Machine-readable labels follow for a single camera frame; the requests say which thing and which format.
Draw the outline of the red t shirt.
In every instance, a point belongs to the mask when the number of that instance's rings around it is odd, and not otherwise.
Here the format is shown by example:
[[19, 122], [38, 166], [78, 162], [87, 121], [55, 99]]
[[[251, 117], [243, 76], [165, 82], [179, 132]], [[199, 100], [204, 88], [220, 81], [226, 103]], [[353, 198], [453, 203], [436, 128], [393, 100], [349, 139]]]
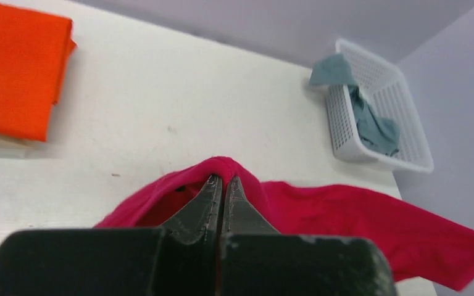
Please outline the red t shirt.
[[356, 236], [373, 241], [395, 280], [421, 277], [461, 291], [474, 280], [474, 230], [389, 195], [334, 184], [296, 187], [260, 181], [229, 157], [212, 157], [145, 185], [99, 227], [157, 226], [186, 205], [208, 177], [237, 177], [258, 212], [282, 234]]

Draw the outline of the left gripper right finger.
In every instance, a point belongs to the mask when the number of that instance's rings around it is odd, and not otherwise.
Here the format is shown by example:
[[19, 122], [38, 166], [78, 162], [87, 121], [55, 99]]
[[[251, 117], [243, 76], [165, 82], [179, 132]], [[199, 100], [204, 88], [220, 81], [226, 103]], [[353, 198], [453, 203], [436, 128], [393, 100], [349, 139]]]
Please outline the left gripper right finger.
[[220, 237], [221, 295], [396, 295], [389, 263], [370, 240], [285, 235], [227, 188]]

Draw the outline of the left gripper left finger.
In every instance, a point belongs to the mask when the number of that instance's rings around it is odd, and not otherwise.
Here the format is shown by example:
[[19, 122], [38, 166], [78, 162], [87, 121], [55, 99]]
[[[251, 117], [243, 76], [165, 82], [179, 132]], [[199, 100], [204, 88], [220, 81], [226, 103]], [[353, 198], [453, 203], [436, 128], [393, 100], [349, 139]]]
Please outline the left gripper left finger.
[[0, 295], [212, 295], [222, 195], [212, 175], [155, 228], [14, 232], [0, 245]]

